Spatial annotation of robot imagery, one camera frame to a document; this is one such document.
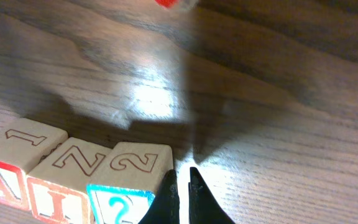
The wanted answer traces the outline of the red I block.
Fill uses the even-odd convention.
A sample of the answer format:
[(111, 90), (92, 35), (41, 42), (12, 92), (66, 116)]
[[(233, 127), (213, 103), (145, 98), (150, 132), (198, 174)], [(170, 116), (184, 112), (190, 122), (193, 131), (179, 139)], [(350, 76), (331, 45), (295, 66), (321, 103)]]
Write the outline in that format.
[(45, 223), (93, 223), (86, 186), (111, 152), (68, 138), (27, 174), (33, 216)]

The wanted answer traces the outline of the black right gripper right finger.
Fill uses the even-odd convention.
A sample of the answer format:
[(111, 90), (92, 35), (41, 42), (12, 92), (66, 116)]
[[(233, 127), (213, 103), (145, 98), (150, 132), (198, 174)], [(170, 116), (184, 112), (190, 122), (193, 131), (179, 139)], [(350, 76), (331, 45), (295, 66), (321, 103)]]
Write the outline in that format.
[(190, 224), (234, 224), (217, 203), (196, 167), (190, 167), (188, 192)]

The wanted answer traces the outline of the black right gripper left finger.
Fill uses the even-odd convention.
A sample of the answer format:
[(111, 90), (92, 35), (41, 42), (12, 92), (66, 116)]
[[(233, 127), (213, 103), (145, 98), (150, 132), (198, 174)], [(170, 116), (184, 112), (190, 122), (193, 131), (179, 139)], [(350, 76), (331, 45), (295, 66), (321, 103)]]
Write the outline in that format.
[(179, 224), (180, 198), (177, 187), (177, 173), (167, 171), (149, 210), (139, 224)]

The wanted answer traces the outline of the red A block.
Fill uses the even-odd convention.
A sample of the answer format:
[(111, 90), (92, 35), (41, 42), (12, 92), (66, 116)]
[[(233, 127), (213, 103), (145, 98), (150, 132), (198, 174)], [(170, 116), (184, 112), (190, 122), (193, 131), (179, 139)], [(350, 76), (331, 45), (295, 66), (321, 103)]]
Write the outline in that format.
[(27, 118), (0, 130), (0, 203), (30, 210), (27, 174), (67, 139), (66, 131)]

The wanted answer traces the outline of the blue 2 block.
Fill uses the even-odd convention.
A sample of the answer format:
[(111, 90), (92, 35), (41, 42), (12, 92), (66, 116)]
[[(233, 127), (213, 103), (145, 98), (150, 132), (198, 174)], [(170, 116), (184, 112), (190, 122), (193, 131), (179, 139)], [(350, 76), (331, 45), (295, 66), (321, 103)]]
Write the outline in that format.
[(116, 144), (86, 186), (96, 223), (139, 223), (171, 169), (168, 145)]

